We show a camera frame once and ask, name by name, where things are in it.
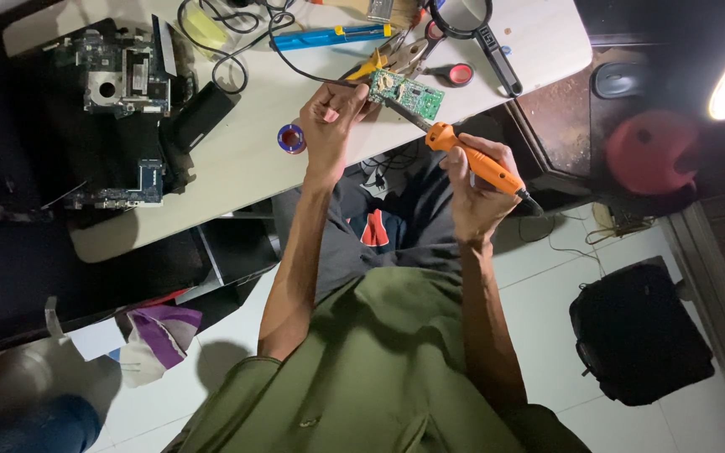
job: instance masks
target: olive green shirt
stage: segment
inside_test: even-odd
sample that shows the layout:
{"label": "olive green shirt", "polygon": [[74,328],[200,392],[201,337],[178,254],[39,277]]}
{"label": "olive green shirt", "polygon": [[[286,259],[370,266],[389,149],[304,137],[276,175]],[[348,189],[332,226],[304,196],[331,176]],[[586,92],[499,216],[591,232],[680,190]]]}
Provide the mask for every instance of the olive green shirt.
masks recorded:
{"label": "olive green shirt", "polygon": [[466,376],[461,281],[377,268],[314,311],[284,362],[250,357],[167,451],[582,452],[549,409],[495,412]]}

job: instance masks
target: white desk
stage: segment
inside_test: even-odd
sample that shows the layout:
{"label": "white desk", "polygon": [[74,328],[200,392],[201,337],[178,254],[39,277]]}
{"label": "white desk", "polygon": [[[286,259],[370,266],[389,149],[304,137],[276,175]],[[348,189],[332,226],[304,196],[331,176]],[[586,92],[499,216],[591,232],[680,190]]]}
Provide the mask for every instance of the white desk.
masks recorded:
{"label": "white desk", "polygon": [[[117,25],[126,26],[149,25],[151,14],[174,23],[179,3],[68,0],[11,25],[4,33],[5,46],[12,55],[108,17],[114,18]],[[526,93],[577,73],[591,61],[589,39],[573,0],[495,0],[494,10],[491,28],[501,45],[511,47],[509,59]],[[304,0],[297,0],[290,11],[310,28],[358,22],[343,10]],[[422,24],[406,42],[420,37],[423,31]],[[258,32],[243,36],[240,44],[261,32],[260,26]],[[318,47],[291,51],[287,57],[302,70],[334,78],[380,44],[381,41],[369,41]],[[185,191],[165,195],[164,207],[135,209],[86,230],[71,232],[82,260],[107,260],[301,183],[307,152],[288,155],[276,143],[276,133],[297,118],[298,109],[319,84],[288,68],[267,46],[267,41],[240,58],[250,74],[248,86],[236,108],[190,154],[194,167],[189,172],[193,180]],[[446,91],[438,120],[456,122],[508,100],[474,40],[447,39],[435,49],[427,64],[461,61],[470,63],[476,71],[475,78],[464,88],[444,88],[433,77],[419,78]],[[197,53],[195,66],[204,86],[211,78],[213,65]],[[353,130],[348,164],[421,135],[421,130],[383,109],[378,118],[367,118]]]}

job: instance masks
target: hand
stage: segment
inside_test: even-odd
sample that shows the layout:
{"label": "hand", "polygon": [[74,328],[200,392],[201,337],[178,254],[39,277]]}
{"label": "hand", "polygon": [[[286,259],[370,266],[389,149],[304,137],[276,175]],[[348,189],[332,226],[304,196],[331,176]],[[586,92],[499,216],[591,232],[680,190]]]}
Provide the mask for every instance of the hand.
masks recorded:
{"label": "hand", "polygon": [[[458,139],[497,160],[510,173],[519,175],[509,147],[469,134],[460,134]],[[480,177],[475,177],[475,185],[472,186],[469,182],[469,161],[462,148],[452,147],[449,155],[441,161],[441,167],[447,170],[452,185],[452,220],[458,242],[477,245],[488,242],[499,222],[521,200],[512,193],[498,191]]]}
{"label": "hand", "polygon": [[346,168],[346,144],[351,127],[371,110],[368,85],[353,89],[323,84],[301,108],[300,125],[307,142],[309,165],[304,183],[337,184]]}

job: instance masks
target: black bag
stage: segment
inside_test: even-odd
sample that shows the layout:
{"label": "black bag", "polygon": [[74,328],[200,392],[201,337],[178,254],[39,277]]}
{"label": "black bag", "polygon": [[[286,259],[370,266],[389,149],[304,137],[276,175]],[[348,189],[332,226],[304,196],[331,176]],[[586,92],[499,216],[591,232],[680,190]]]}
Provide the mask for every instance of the black bag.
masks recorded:
{"label": "black bag", "polygon": [[569,317],[587,371],[626,406],[715,374],[712,351],[661,266],[635,264],[584,286]]}

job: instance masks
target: computer mouse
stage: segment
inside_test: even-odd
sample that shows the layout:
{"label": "computer mouse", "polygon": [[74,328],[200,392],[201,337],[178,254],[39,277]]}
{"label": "computer mouse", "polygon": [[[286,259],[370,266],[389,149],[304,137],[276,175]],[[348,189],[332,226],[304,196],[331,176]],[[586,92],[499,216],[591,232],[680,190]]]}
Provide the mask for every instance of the computer mouse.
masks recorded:
{"label": "computer mouse", "polygon": [[592,77],[595,94],[603,99],[640,96],[651,78],[651,69],[640,63],[606,63]]}

